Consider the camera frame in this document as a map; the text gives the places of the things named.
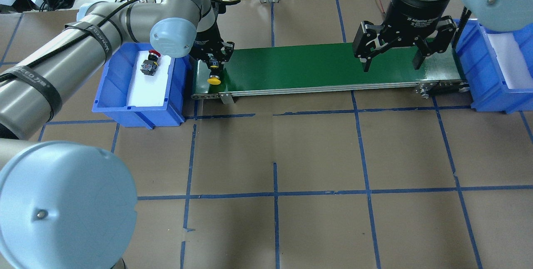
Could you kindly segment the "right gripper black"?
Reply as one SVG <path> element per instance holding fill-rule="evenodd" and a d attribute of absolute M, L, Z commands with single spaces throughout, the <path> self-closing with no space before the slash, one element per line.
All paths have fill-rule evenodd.
<path fill-rule="evenodd" d="M 379 25 L 364 20 L 354 39 L 354 57 L 364 73 L 374 57 L 391 48 L 416 46 L 413 68 L 419 70 L 426 57 L 446 52 L 456 25 L 444 12 L 450 0 L 391 0 Z"/>

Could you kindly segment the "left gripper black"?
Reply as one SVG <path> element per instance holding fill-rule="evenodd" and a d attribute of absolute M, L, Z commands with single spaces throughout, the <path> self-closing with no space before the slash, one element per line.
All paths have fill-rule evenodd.
<path fill-rule="evenodd" d="M 215 11 L 209 11 L 199 22 L 198 32 L 194 40 L 189 56 L 197 61 L 202 61 L 207 68 L 213 66 L 213 57 L 219 61 L 219 67 L 223 67 L 234 53 L 234 42 L 225 42 L 221 38 L 217 15 Z"/>

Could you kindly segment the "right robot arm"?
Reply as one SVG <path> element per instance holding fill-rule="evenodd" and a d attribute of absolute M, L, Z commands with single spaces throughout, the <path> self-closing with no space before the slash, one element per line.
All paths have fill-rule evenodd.
<path fill-rule="evenodd" d="M 413 67 L 458 43 L 466 21 L 474 15 L 497 32 L 520 30 L 532 23 L 526 0 L 391 0 L 383 22 L 363 21 L 352 43 L 364 72 L 372 60 L 392 48 L 417 47 Z"/>

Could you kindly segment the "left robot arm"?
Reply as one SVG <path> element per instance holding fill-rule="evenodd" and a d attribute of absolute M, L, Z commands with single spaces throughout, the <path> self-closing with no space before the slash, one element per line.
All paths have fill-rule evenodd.
<path fill-rule="evenodd" d="M 76 142 L 31 142 L 126 42 L 164 56 L 227 62 L 214 0 L 97 2 L 1 74 L 1 254 L 16 269 L 124 269 L 137 190 L 114 153 Z"/>

